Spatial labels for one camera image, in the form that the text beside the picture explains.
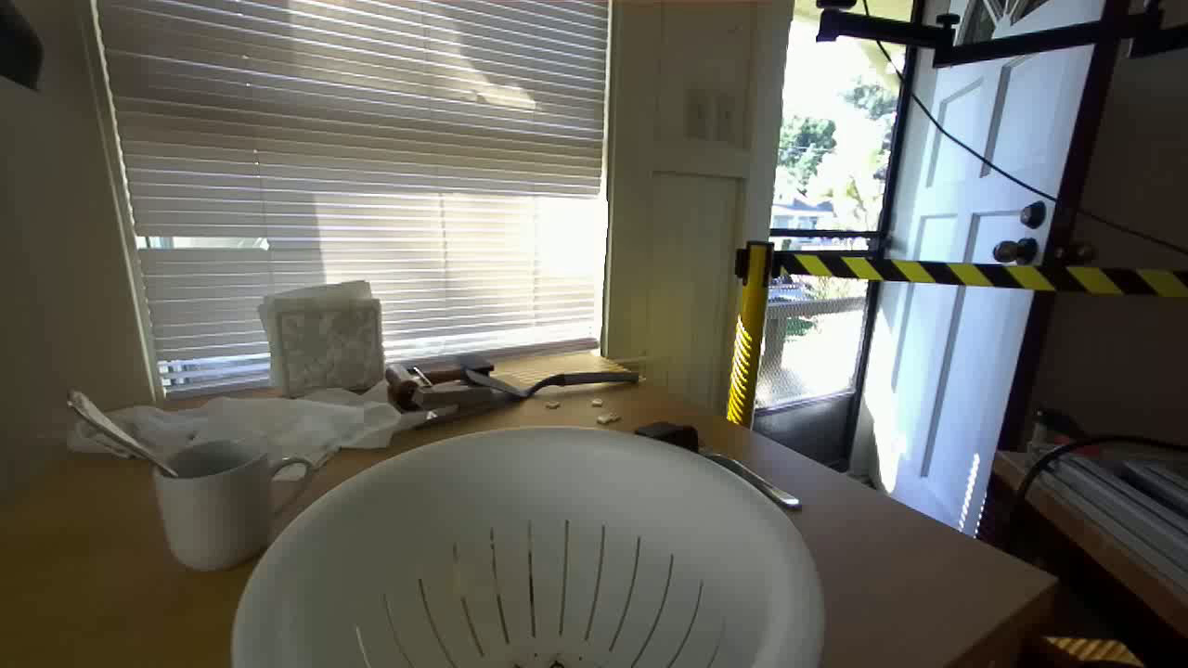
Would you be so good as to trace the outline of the small black block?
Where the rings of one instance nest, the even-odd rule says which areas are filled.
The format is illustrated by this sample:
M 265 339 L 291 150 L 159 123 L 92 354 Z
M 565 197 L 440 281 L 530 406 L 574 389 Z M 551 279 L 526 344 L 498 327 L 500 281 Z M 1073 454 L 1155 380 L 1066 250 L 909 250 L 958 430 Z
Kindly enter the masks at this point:
M 686 425 L 645 425 L 636 433 L 699 454 L 699 430 Z

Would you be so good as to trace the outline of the silver table knife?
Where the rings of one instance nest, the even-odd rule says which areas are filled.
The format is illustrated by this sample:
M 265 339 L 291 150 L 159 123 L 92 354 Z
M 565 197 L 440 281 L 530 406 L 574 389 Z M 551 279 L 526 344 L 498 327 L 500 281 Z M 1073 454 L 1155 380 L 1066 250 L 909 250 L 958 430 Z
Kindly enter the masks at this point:
M 758 494 L 765 494 L 771 505 L 789 510 L 789 511 L 798 511 L 801 510 L 801 498 L 796 498 L 791 490 L 785 488 L 771 488 L 765 475 L 758 475 L 755 469 L 748 469 L 744 460 L 737 456 L 723 456 L 723 454 L 709 454 L 713 464 L 729 469 L 730 475 L 738 475 L 744 481 L 749 481 Z

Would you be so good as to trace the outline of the crumpled white cloth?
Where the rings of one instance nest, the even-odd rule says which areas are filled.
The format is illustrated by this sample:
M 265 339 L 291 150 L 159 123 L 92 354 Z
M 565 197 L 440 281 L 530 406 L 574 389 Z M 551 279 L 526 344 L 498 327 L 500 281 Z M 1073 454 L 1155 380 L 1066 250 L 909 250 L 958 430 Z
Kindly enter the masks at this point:
M 133 406 L 109 413 L 127 433 L 154 444 L 164 460 L 188 444 L 235 443 L 279 456 L 307 456 L 322 464 L 341 448 L 388 448 L 395 433 L 432 425 L 432 413 L 400 413 L 381 396 L 381 386 L 367 394 L 315 389 L 307 396 L 216 396 L 196 410 Z M 68 433 L 73 454 L 138 456 L 89 425 Z

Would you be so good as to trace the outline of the white door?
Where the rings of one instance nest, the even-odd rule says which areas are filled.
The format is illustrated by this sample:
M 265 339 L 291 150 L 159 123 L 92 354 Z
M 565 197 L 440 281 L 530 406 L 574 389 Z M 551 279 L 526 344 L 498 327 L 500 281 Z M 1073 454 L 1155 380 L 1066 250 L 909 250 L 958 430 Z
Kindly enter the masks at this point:
M 919 51 L 862 410 L 880 488 L 972 533 L 1040 296 L 1107 0 L 930 0 L 970 63 Z

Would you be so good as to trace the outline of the yellow black striped barrier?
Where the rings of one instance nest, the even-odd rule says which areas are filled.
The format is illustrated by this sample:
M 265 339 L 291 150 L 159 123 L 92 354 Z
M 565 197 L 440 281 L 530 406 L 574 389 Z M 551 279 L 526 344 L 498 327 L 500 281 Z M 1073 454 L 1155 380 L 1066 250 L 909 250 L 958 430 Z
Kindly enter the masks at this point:
M 730 342 L 730 375 L 723 416 L 748 428 L 755 416 L 758 355 L 765 327 L 765 291 L 785 276 L 858 279 L 858 281 L 922 281 L 1029 293 L 1093 293 L 1093 296 L 1188 296 L 1188 272 L 1171 269 L 1093 269 L 1093 265 L 944 265 L 944 261 L 875 261 L 864 251 L 777 251 L 768 240 L 748 240 L 737 251 L 744 287 Z

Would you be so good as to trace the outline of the metal spoon in mug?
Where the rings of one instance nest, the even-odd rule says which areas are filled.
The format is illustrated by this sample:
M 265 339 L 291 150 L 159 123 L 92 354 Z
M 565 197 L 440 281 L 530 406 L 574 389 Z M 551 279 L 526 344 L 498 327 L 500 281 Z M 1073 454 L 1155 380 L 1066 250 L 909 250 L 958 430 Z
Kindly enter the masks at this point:
M 114 444 L 138 454 L 141 460 L 149 460 L 159 475 L 177 478 L 177 473 L 146 443 L 138 443 L 133 433 L 127 433 L 104 410 L 96 410 L 83 389 L 70 389 L 68 410 L 89 425 L 92 430 L 102 430 L 104 438 L 112 438 Z

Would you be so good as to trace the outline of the black spatula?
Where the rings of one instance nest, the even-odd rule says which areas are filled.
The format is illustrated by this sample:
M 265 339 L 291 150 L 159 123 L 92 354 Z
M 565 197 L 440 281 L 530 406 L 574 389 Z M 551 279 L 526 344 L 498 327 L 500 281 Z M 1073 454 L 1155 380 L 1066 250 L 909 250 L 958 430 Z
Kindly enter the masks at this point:
M 419 401 L 440 421 L 453 421 L 453 416 L 479 416 L 479 413 L 524 406 L 551 386 L 599 386 L 599 381 L 636 386 L 639 375 L 636 371 L 561 371 L 561 375 L 545 375 L 530 386 L 511 386 L 511 381 L 494 380 L 479 368 L 463 368 L 456 386 L 425 389 Z

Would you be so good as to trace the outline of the white window blinds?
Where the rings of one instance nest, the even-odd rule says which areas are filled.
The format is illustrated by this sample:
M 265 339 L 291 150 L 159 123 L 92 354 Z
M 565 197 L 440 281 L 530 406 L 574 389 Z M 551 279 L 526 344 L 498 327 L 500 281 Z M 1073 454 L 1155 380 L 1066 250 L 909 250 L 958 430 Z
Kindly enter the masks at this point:
M 149 360 L 269 380 L 365 281 L 395 360 L 602 334 L 609 0 L 92 0 Z

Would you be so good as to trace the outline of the white plastic colander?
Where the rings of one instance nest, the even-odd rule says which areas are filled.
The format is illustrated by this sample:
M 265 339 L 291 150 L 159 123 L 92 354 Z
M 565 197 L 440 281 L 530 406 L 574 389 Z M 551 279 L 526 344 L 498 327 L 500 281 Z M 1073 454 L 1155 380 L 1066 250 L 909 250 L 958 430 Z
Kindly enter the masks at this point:
M 484 430 L 312 501 L 254 567 L 230 668 L 821 668 L 796 520 L 599 428 Z

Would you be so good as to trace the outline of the white textured box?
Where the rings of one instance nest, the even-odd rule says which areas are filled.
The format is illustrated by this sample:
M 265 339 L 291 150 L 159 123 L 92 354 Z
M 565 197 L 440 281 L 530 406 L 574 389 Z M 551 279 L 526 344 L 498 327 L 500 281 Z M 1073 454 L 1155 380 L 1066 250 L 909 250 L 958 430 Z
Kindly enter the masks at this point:
M 271 293 L 255 316 L 281 394 L 370 389 L 381 380 L 381 305 L 367 281 Z

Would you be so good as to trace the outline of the white ceramic mug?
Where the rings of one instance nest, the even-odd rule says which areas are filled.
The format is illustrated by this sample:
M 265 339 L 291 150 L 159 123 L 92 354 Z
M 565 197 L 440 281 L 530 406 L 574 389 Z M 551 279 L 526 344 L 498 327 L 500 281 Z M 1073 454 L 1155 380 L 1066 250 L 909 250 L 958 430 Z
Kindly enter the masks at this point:
M 167 551 L 193 572 L 248 561 L 271 538 L 271 520 L 312 481 L 307 456 L 271 460 L 265 448 L 206 443 L 154 475 Z

